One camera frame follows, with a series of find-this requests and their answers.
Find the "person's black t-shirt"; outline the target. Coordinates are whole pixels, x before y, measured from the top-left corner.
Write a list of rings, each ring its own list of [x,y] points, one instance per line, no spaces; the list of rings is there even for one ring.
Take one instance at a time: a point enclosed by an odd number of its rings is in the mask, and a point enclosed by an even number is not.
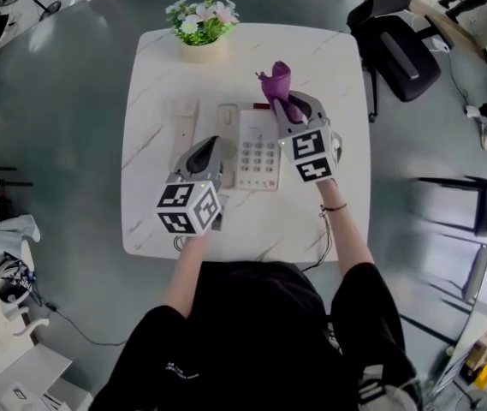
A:
[[[283,262],[206,262],[188,316],[154,307],[89,411],[359,411],[364,371],[422,408],[400,315],[377,268],[354,266],[330,307]]]

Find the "black white headset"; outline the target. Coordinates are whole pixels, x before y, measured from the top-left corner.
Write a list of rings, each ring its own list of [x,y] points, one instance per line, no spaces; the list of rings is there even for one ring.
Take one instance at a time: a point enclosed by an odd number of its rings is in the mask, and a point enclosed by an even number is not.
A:
[[[21,304],[33,293],[34,272],[21,259],[5,254],[0,260],[0,300]]]

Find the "beige desk telephone base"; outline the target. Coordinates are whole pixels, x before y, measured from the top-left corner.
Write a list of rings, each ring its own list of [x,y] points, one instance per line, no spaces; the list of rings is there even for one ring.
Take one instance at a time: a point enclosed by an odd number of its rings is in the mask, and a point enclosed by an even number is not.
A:
[[[279,187],[278,126],[265,104],[220,104],[216,134],[223,144],[224,189],[273,192]]]

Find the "black office chair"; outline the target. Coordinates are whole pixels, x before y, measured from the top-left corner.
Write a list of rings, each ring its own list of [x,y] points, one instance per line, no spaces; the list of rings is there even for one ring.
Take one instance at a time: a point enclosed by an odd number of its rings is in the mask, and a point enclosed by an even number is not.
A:
[[[454,42],[428,15],[429,26],[416,31],[397,13],[409,8],[411,0],[365,0],[347,17],[364,69],[371,75],[373,107],[369,122],[377,119],[377,79],[383,77],[393,94],[404,103],[421,96],[440,77],[441,69],[425,39],[439,39],[442,50]]]

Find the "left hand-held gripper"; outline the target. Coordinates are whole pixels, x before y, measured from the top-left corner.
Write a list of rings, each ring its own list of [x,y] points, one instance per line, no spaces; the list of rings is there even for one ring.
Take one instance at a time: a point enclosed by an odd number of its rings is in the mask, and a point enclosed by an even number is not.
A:
[[[169,173],[156,214],[172,235],[203,235],[222,210],[223,151],[217,135],[181,155]]]

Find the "purple cloth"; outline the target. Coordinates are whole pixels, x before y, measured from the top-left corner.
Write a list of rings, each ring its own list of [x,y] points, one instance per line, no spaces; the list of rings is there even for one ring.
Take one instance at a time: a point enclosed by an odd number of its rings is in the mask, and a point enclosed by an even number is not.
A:
[[[283,111],[291,123],[302,122],[302,112],[289,102],[289,91],[291,86],[291,69],[283,61],[276,61],[271,68],[270,75],[265,72],[256,73],[261,84],[261,89],[265,95],[270,109],[275,113],[275,101],[278,100],[282,105]]]

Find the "person's left forearm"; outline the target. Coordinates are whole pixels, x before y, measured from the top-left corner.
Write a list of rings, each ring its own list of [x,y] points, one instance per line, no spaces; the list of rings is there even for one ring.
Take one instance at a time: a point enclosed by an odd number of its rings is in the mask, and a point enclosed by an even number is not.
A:
[[[187,238],[164,298],[166,306],[174,308],[186,319],[192,311],[209,234]]]

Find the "white side table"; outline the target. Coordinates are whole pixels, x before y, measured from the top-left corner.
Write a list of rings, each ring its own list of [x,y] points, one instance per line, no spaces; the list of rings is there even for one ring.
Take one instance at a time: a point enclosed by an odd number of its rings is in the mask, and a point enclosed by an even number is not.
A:
[[[64,374],[72,362],[40,343],[0,373],[0,397],[14,384],[20,384],[35,396],[41,396]]]

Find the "black white striped fabric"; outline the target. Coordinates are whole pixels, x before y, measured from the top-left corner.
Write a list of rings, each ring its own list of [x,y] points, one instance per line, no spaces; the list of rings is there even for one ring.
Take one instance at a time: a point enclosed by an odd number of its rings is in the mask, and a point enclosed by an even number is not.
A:
[[[358,411],[422,411],[413,378],[400,385],[384,378],[384,365],[367,366],[359,380]]]

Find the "beige telephone handset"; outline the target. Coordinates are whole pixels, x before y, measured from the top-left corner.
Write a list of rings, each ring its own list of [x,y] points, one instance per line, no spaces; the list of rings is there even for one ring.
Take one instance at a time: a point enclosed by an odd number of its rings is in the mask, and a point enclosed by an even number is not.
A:
[[[180,98],[175,106],[175,123],[169,170],[174,171],[180,157],[193,146],[196,122],[199,116],[199,99],[194,96]]]

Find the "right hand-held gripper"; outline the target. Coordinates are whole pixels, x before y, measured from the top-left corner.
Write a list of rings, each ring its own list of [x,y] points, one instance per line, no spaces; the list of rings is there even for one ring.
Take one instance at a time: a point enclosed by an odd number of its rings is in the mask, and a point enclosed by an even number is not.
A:
[[[289,92],[289,102],[275,98],[278,144],[301,180],[321,182],[335,177],[342,138],[332,130],[321,102],[303,92]]]

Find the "potted flower plant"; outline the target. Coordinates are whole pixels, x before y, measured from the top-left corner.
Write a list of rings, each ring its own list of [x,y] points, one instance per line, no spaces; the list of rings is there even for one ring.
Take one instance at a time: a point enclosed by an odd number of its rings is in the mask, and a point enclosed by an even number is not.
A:
[[[231,0],[178,0],[165,9],[165,14],[187,63],[221,61],[228,51],[226,36],[240,23]]]

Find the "person's right forearm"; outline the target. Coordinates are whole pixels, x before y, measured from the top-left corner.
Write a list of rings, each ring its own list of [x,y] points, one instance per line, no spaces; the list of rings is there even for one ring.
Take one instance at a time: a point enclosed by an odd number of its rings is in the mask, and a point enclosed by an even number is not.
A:
[[[317,183],[323,205],[335,207],[347,203],[333,179]],[[344,277],[360,264],[374,264],[371,251],[360,234],[348,206],[340,211],[326,212],[330,223],[341,275]]]

